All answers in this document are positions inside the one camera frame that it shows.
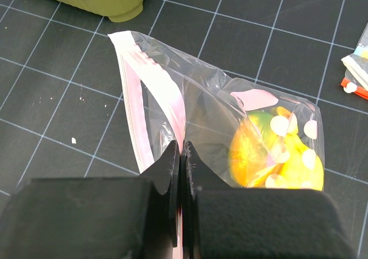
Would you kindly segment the clear pink zip bag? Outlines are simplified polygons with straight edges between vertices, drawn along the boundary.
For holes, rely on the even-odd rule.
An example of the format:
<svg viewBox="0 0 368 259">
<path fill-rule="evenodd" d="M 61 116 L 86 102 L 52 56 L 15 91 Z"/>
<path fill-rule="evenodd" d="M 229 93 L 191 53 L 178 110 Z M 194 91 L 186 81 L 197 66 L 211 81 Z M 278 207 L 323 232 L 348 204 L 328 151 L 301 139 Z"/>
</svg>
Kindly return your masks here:
<svg viewBox="0 0 368 259">
<path fill-rule="evenodd" d="M 121 76 L 131 143 L 145 171 L 171 141 L 179 150 L 191 142 L 201 160 L 233 187 L 228 153 L 249 112 L 284 107 L 298 119 L 299 137 L 315 150 L 324 168 L 320 109 L 309 100 L 232 78 L 221 69 L 135 31 L 109 35 Z"/>
</svg>

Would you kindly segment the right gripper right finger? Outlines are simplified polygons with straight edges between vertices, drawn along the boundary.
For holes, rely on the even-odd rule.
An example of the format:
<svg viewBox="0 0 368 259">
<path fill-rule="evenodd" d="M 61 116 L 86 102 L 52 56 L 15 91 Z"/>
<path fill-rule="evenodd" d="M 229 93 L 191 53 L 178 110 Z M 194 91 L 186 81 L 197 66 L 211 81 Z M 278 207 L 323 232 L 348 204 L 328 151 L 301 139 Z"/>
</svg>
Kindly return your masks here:
<svg viewBox="0 0 368 259">
<path fill-rule="evenodd" d="M 331 198 L 314 190 L 233 188 L 186 142 L 184 258 L 355 258 Z"/>
</svg>

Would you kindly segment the orange yellow mango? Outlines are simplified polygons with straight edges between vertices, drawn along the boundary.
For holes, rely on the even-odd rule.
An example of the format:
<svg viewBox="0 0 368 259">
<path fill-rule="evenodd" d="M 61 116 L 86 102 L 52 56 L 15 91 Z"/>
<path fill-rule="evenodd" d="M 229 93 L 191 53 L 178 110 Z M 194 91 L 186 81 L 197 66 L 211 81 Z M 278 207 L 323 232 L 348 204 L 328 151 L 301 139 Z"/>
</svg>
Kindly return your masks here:
<svg viewBox="0 0 368 259">
<path fill-rule="evenodd" d="M 270 128 L 273 115 L 265 111 L 249 112 L 239 124 L 228 153 L 231 178 L 241 187 L 264 185 L 276 163 L 269 151 L 278 136 Z"/>
</svg>

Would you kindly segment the yellow banana bunch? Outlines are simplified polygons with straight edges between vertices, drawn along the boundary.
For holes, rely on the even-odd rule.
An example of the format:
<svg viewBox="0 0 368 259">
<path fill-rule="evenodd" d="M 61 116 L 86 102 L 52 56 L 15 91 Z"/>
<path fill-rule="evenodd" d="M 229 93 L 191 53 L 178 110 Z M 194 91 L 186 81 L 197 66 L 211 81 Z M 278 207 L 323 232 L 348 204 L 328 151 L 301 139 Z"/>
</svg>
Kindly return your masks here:
<svg viewBox="0 0 368 259">
<path fill-rule="evenodd" d="M 271 162 L 255 172 L 246 187 L 323 189 L 323 164 L 315 150 L 300 139 L 295 113 L 278 106 L 270 114 L 256 111 L 249 118 L 260 130 Z"/>
</svg>

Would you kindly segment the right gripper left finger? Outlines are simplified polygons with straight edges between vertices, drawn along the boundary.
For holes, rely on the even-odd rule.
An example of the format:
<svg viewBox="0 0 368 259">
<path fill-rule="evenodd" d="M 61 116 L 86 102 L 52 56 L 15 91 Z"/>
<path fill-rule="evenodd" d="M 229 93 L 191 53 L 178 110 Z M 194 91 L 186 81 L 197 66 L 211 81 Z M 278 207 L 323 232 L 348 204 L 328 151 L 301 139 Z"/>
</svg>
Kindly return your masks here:
<svg viewBox="0 0 368 259">
<path fill-rule="evenodd" d="M 179 258 L 181 152 L 136 177 L 33 179 L 1 215 L 2 258 Z"/>
</svg>

